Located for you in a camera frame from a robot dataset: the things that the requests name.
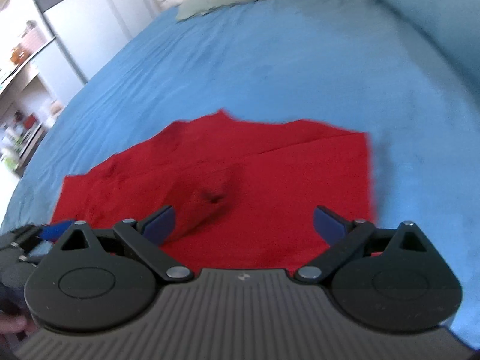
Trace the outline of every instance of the screw head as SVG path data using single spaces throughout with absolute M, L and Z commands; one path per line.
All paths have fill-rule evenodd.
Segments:
M 172 279 L 185 279 L 190 275 L 190 269 L 186 266 L 172 266 L 166 270 L 166 275 Z
M 322 275 L 322 270 L 316 266 L 303 266 L 298 270 L 298 275 L 304 279 L 315 280 Z

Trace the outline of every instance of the cabinet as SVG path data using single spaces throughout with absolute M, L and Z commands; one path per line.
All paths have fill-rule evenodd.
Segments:
M 145 0 L 62 0 L 44 16 L 90 80 L 154 14 Z
M 51 97 L 67 105 L 83 88 L 83 83 L 54 40 L 31 61 L 37 76 Z

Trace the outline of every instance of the blue blanket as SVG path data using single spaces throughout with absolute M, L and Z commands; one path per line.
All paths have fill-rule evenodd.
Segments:
M 181 23 L 175 15 L 161 14 L 71 101 L 2 232 L 49 221 L 65 175 L 176 119 L 224 107 L 246 120 L 322 120 L 370 133 L 377 225 L 420 225 L 464 288 L 453 330 L 480 346 L 480 103 L 436 49 L 378 0 L 266 0 Z

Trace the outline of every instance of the human hand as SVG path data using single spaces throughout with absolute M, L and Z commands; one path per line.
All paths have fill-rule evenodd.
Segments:
M 0 334 L 23 332 L 28 325 L 27 318 L 23 315 L 0 314 Z

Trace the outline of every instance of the finger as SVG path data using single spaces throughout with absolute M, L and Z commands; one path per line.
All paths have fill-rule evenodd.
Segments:
M 0 347 L 5 348 L 5 349 L 9 349 L 7 340 L 5 339 L 5 337 L 3 335 L 0 335 Z
M 0 334 L 20 333 L 27 326 L 27 318 L 23 315 L 0 315 Z
M 25 334 L 30 336 L 38 330 L 38 326 L 31 318 L 28 318 L 27 326 L 25 327 Z

